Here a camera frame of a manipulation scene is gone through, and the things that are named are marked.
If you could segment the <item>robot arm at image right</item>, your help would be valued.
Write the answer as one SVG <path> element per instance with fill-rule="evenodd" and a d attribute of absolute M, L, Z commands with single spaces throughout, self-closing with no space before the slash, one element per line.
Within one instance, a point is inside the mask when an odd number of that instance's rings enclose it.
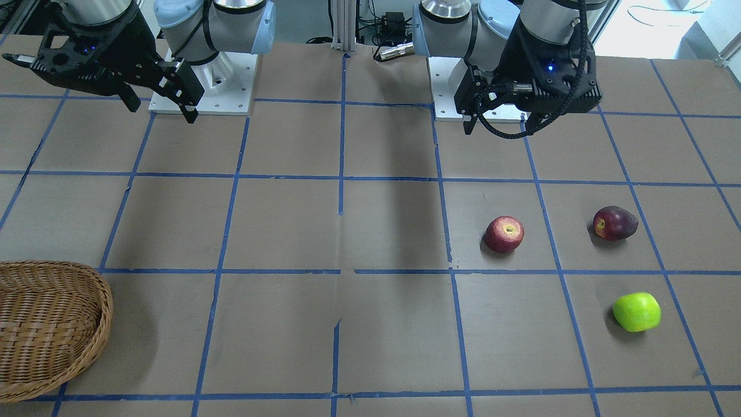
<path fill-rule="evenodd" d="M 469 120 L 493 109 L 492 85 L 524 85 L 508 105 L 540 117 L 585 113 L 600 103 L 595 50 L 579 12 L 603 1 L 421 1 L 413 9 L 413 44 L 421 56 L 457 58 L 456 112 Z"/>

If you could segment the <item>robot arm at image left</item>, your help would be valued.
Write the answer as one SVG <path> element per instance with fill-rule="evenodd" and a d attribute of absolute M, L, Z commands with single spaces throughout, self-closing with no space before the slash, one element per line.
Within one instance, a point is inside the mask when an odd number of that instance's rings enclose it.
<path fill-rule="evenodd" d="M 224 53 L 266 54 L 276 31 L 271 1 L 156 1 L 157 23 L 172 60 L 156 51 L 135 1 L 50 1 L 47 24 L 35 55 L 3 58 L 50 85 L 100 97 L 119 97 L 135 112 L 141 86 L 174 103 L 193 124 L 206 93 L 196 68 Z"/>

